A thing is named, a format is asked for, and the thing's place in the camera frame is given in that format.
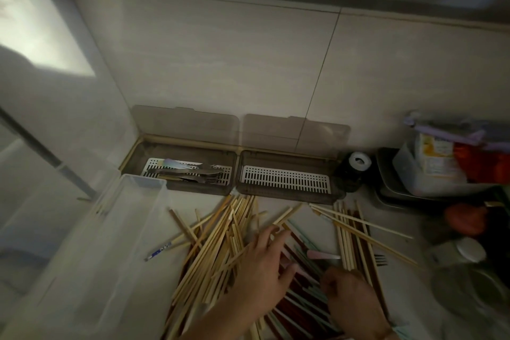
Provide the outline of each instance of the tape roll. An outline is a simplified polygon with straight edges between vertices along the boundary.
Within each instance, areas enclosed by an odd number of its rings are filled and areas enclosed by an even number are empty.
[[[349,156],[349,165],[356,171],[366,171],[372,165],[372,160],[366,153],[352,152]]]

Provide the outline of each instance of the kitchen countertop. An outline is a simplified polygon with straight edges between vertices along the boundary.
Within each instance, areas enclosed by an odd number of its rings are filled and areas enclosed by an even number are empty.
[[[169,205],[190,224],[196,221],[195,209],[201,216],[205,216],[222,199],[218,195],[192,194],[173,190],[168,191],[168,197]],[[359,202],[364,217],[368,221],[416,237],[414,240],[407,240],[385,231],[371,229],[373,238],[415,259],[423,267],[423,269],[416,269],[388,253],[374,248],[375,253],[385,254],[388,262],[387,266],[378,267],[378,271],[391,319],[398,325],[407,325],[408,333],[415,340],[440,338],[440,326],[446,313],[434,300],[428,287],[430,273],[426,270],[421,255],[421,250],[426,246],[426,243],[421,239],[419,229],[423,217],[417,214],[402,214],[375,208],[368,200],[366,188],[361,188],[355,194],[347,195],[344,201],[348,208],[354,207],[354,199]],[[268,211],[268,214],[261,218],[261,226],[270,224],[288,206],[297,204],[297,202],[288,200],[261,197],[259,197],[258,203],[260,211]],[[308,206],[303,206],[291,220],[322,250],[331,253],[338,252],[333,225],[313,214]],[[158,246],[177,233],[179,233],[179,229],[170,215],[160,215],[160,223],[153,234],[154,246]],[[175,249],[161,253],[146,263],[117,330],[91,337],[73,336],[73,338],[159,339],[171,294],[179,280],[181,264],[186,254],[187,248]],[[45,270],[43,277],[54,277],[61,256],[62,250],[59,250]],[[22,306],[31,303],[36,302],[32,301],[32,296],[28,294]],[[70,336],[30,323],[18,312],[0,335],[0,340],[20,338],[55,340],[69,339]]]

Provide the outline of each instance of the red object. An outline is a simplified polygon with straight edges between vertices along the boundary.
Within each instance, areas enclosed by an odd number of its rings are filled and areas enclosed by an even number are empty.
[[[445,210],[446,222],[465,236],[478,236],[487,228],[487,208],[457,203]]]
[[[510,155],[486,152],[480,147],[455,143],[453,155],[469,180],[477,183],[510,183]]]

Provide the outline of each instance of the plastic storage box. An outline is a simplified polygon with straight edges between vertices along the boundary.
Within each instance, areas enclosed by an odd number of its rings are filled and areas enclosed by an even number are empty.
[[[166,181],[120,177],[70,236],[58,275],[37,285],[25,317],[82,335],[115,329],[166,207]]]
[[[466,196],[482,192],[494,184],[458,183],[452,180],[425,175],[411,153],[412,144],[405,143],[393,158],[404,187],[419,197]]]

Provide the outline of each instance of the left hand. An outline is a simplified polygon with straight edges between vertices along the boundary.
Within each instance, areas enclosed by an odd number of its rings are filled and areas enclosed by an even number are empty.
[[[290,231],[278,233],[271,242],[269,237],[277,230],[278,226],[269,226],[249,244],[239,274],[228,293],[229,298],[235,299],[252,315],[253,321],[271,311],[284,298],[298,268],[295,263],[281,276],[278,274],[280,253]]]

